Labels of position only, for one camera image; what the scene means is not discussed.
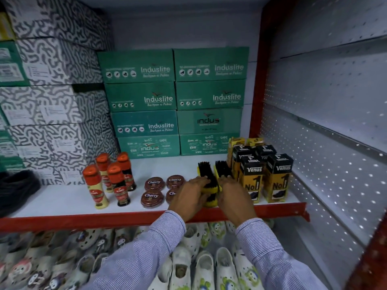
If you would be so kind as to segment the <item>person's left hand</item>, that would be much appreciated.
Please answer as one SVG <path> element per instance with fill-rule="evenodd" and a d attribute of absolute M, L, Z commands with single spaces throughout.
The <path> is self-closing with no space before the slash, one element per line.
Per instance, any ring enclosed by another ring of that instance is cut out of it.
<path fill-rule="evenodd" d="M 202 195 L 201 190 L 191 189 L 189 180 L 179 188 L 168 207 L 168 211 L 175 212 L 184 222 L 188 222 L 202 208 L 208 196 Z"/>

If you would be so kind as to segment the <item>person's right hand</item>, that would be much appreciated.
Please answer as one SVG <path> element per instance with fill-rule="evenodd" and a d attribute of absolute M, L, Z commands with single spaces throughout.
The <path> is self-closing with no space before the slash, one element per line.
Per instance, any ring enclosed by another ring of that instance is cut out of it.
<path fill-rule="evenodd" d="M 249 219 L 257 218 L 250 195 L 240 184 L 238 190 L 222 190 L 218 206 L 236 228 Z"/>

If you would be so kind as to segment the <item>yellow black-bristle shoe brush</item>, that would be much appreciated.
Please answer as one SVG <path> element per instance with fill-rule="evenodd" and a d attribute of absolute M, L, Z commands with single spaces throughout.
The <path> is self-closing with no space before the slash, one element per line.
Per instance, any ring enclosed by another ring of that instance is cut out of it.
<path fill-rule="evenodd" d="M 215 176 L 209 162 L 199 162 L 197 173 L 201 177 L 207 177 L 210 182 L 201 189 L 201 194 L 209 195 L 204 203 L 204 207 L 213 208 L 218 206 L 218 196 L 221 191 L 217 177 Z"/>
<path fill-rule="evenodd" d="M 214 166 L 214 172 L 217 179 L 222 176 L 231 177 L 234 179 L 233 172 L 231 168 L 228 166 L 227 161 L 216 161 Z"/>

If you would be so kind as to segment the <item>person's left forearm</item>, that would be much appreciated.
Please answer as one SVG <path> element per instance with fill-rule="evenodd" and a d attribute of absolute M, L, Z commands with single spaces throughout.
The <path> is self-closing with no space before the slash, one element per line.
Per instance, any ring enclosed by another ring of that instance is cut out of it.
<path fill-rule="evenodd" d="M 146 290 L 185 233 L 181 216 L 165 211 L 148 231 L 110 255 L 80 290 Z"/>

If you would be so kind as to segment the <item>person's right forearm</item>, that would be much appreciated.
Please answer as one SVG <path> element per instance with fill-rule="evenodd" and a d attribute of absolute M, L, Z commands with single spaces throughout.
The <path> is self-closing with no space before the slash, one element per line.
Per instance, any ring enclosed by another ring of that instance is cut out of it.
<path fill-rule="evenodd" d="M 307 265 L 283 249 L 262 219 L 243 222 L 236 228 L 236 236 L 265 290 L 328 290 Z"/>

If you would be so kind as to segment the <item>black yellow polish box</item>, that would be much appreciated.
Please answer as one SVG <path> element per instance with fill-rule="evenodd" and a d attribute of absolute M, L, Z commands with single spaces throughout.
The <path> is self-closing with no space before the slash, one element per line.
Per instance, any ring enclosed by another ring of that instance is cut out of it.
<path fill-rule="evenodd" d="M 268 156 L 277 154 L 272 145 L 259 145 L 254 148 L 255 154 L 264 162 L 267 162 Z"/>
<path fill-rule="evenodd" d="M 285 202 L 293 159 L 286 153 L 267 157 L 264 173 L 264 197 L 268 203 Z"/>
<path fill-rule="evenodd" d="M 239 173 L 240 173 L 240 165 L 241 165 L 242 157 L 251 156 L 251 155 L 253 155 L 253 148 L 251 146 L 235 145 L 233 147 L 231 171 L 233 173 L 233 178 L 236 181 L 239 181 Z"/>
<path fill-rule="evenodd" d="M 266 163 L 260 156 L 246 155 L 241 157 L 239 182 L 249 193 L 254 204 L 259 203 L 265 167 Z"/>

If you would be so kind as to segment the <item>stack of green shoe boxes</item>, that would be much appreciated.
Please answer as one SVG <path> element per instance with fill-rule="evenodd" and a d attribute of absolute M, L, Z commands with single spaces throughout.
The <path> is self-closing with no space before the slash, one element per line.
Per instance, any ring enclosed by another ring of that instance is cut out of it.
<path fill-rule="evenodd" d="M 120 150 L 133 159 L 226 153 L 240 135 L 249 51 L 99 52 Z"/>

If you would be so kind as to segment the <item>cream orange-capped polish bottle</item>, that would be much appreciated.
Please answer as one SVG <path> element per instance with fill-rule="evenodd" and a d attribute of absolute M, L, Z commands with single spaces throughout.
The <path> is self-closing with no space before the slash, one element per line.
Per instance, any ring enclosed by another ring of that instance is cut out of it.
<path fill-rule="evenodd" d="M 113 184 L 108 176 L 108 166 L 111 164 L 108 153 L 101 153 L 95 159 L 96 165 L 100 171 L 102 182 L 106 193 L 113 193 Z"/>
<path fill-rule="evenodd" d="M 88 187 L 90 195 L 95 202 L 96 209 L 104 209 L 109 206 L 109 200 L 107 199 L 104 189 L 103 181 L 100 171 L 96 164 L 88 165 L 82 172 L 85 183 Z"/>

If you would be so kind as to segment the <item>perforated grey metal panel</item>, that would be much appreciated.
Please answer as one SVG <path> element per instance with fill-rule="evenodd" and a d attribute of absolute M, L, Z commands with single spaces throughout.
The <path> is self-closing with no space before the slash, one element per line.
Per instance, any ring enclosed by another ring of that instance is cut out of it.
<path fill-rule="evenodd" d="M 310 216 L 278 225 L 344 290 L 387 212 L 387 0 L 270 0 L 261 25 L 261 131 Z"/>

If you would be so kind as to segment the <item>black white patterned shoe box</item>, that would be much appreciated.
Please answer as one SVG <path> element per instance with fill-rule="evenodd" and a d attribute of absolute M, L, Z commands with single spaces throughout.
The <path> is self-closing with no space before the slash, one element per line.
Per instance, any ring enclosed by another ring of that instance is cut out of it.
<path fill-rule="evenodd" d="M 42 185 L 85 184 L 82 172 L 96 163 L 96 156 L 76 156 L 70 159 L 30 158 L 23 159 L 27 169 L 35 172 Z"/>
<path fill-rule="evenodd" d="M 81 123 L 109 113 L 102 83 L 0 87 L 10 126 Z"/>
<path fill-rule="evenodd" d="M 58 38 L 97 51 L 113 49 L 109 20 L 77 0 L 0 0 L 17 39 Z"/>
<path fill-rule="evenodd" d="M 102 83 L 96 51 L 57 38 L 28 38 L 16 47 L 30 85 Z"/>
<path fill-rule="evenodd" d="M 107 114 L 81 123 L 9 126 L 7 131 L 22 159 L 95 158 L 119 152 Z"/>

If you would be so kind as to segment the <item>pile of white printed clogs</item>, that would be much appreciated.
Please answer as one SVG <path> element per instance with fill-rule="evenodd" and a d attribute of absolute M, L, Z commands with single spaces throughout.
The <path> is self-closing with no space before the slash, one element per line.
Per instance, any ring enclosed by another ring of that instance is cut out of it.
<path fill-rule="evenodd" d="M 0 234 L 0 290 L 79 290 L 148 226 Z M 148 290 L 265 290 L 229 221 L 186 225 Z"/>

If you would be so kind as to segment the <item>black footwear bundle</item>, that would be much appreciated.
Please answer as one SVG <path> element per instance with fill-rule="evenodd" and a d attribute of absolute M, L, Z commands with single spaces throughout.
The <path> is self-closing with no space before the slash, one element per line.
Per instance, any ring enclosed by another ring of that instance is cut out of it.
<path fill-rule="evenodd" d="M 41 182 L 31 170 L 0 172 L 0 218 L 20 209 L 40 188 Z"/>

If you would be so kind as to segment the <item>green labelled shoe box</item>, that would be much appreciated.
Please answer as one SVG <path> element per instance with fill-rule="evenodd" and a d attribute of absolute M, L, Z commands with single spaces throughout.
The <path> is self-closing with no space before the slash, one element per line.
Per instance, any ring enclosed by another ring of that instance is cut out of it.
<path fill-rule="evenodd" d="M 26 87 L 30 82 L 14 41 L 0 42 L 0 87 Z"/>
<path fill-rule="evenodd" d="M 17 148 L 7 131 L 8 121 L 0 107 L 0 172 L 19 172 L 25 169 Z"/>

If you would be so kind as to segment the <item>yellow shoe box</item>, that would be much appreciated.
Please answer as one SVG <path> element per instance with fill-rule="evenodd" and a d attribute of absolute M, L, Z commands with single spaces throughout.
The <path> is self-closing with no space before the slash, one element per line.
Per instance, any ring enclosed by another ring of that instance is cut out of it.
<path fill-rule="evenodd" d="M 0 12 L 0 42 L 16 40 L 10 19 L 6 12 Z"/>

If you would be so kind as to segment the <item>red metal rack post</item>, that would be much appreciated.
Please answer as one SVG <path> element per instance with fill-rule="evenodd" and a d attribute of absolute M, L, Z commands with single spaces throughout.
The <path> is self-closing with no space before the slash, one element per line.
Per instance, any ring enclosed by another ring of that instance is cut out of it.
<path fill-rule="evenodd" d="M 249 137 L 260 136 L 273 38 L 299 0 L 270 0 L 262 9 Z"/>
<path fill-rule="evenodd" d="M 387 212 L 344 290 L 387 290 Z"/>

